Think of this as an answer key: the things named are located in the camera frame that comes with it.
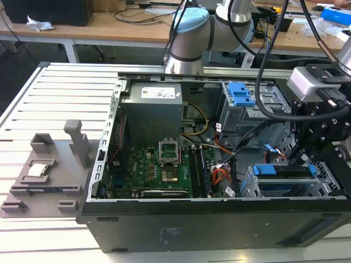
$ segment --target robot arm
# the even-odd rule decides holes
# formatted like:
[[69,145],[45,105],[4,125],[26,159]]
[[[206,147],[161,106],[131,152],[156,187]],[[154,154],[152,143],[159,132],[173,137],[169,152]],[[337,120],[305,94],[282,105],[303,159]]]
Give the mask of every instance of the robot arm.
[[[209,15],[206,9],[201,8],[185,10],[167,59],[166,73],[203,74],[204,51],[232,52],[240,46],[228,25],[229,2],[224,0],[217,7],[215,15]],[[253,34],[250,5],[251,1],[234,0],[231,9],[233,26],[246,42]],[[175,23],[181,12],[176,14]]]

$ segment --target white table leg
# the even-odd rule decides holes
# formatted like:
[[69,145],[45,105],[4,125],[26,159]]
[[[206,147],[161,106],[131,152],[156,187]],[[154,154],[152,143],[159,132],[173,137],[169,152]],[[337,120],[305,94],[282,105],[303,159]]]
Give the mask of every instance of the white table leg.
[[254,59],[254,55],[250,53],[245,53],[244,59],[241,64],[241,68],[251,68],[253,59]]
[[68,39],[67,42],[64,43],[66,54],[68,57],[68,61],[70,63],[79,63],[79,57],[76,45],[73,43],[71,39]]

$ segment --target computer case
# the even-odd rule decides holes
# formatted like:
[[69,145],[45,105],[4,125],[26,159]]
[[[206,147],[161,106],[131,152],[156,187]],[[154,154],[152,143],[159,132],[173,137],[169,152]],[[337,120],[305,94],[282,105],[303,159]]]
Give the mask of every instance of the computer case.
[[3,0],[12,23],[26,23],[27,16],[52,24],[86,26],[93,16],[92,0]]

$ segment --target blue plastic latch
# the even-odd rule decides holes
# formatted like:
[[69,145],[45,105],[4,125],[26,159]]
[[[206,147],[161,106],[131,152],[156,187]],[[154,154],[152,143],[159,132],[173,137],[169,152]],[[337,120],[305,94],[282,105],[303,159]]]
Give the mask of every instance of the blue plastic latch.
[[272,175],[276,174],[276,171],[274,169],[274,166],[269,163],[265,164],[255,164],[255,167],[260,171],[261,175]]
[[252,170],[253,170],[254,175],[259,174],[259,170],[258,170],[258,167],[256,167],[256,165],[252,167]]
[[275,148],[273,148],[272,146],[270,146],[269,144],[265,144],[264,145],[269,151],[271,152],[278,152]]
[[254,106],[255,102],[250,97],[250,92],[242,82],[229,82],[228,91],[235,106]]
[[315,178],[317,176],[317,169],[313,164],[308,165],[309,171],[312,174],[312,177]]

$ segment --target wooden desk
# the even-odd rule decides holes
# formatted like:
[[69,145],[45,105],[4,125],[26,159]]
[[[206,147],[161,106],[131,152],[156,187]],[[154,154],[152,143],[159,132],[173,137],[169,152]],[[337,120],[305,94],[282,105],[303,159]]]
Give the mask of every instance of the wooden desk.
[[[307,2],[307,7],[311,9],[315,3]],[[289,5],[288,10],[301,10],[299,7]],[[140,13],[140,10],[127,10],[124,15],[134,15]],[[168,41],[169,25],[172,16],[164,16],[160,18],[169,24],[154,24],[148,26],[133,25],[120,22],[114,19],[107,12],[95,12],[91,21],[86,27],[54,25],[54,30],[36,32],[30,30],[25,24],[12,24],[6,18],[8,24],[19,37],[21,41],[26,42],[47,42],[61,43],[65,46],[69,62],[79,62],[75,44],[92,44],[92,45],[109,45],[109,46],[128,46],[128,47],[150,47],[163,48]],[[143,20],[152,18],[152,14],[139,14],[133,17],[125,17],[129,21]],[[302,33],[304,25],[291,23],[289,31],[280,32],[272,54],[299,55],[299,56],[325,56],[317,45],[314,37],[307,37]],[[268,35],[272,35],[274,26],[270,25]],[[15,37],[6,28],[4,22],[0,19],[0,39],[15,41]],[[332,36],[324,38],[326,44],[337,53],[343,46],[343,42]],[[254,39],[249,47],[255,51],[259,51],[263,44],[262,39]],[[245,61],[250,61],[250,54],[246,53]]]
[[[125,15],[135,15],[142,10],[128,10],[123,12]],[[133,25],[125,22],[117,21],[112,17],[114,13],[95,12],[89,24],[86,27],[71,26],[66,32],[69,38],[83,39],[105,39],[119,41],[137,41],[137,42],[161,42],[167,43],[169,37],[169,25],[172,23],[172,16],[164,16],[160,18],[168,23],[154,24],[150,26]],[[148,18],[154,18],[152,14],[140,14],[131,18],[125,17],[128,21],[138,21]]]

